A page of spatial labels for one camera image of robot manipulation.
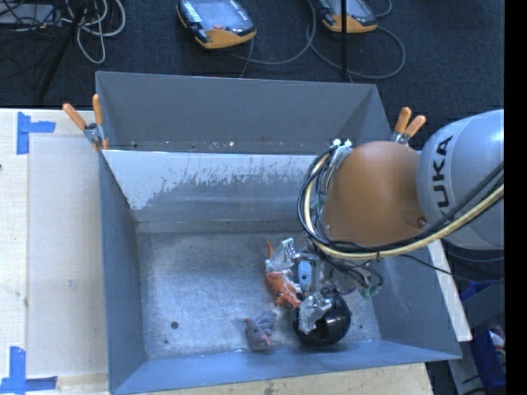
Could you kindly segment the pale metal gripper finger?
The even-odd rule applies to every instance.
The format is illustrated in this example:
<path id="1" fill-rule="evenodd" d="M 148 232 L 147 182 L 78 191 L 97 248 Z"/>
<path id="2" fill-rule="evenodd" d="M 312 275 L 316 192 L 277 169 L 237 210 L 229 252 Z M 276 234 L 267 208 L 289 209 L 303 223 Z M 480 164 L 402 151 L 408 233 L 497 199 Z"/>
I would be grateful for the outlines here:
<path id="1" fill-rule="evenodd" d="M 275 249 L 270 241 L 266 241 L 268 258 L 265 260 L 266 273 L 282 272 L 290 269 L 296 259 L 294 239 L 283 240 Z"/>
<path id="2" fill-rule="evenodd" d="M 298 309 L 298 329 L 309 333 L 316 329 L 316 322 L 331 309 L 332 302 L 322 294 L 309 295 Z"/>

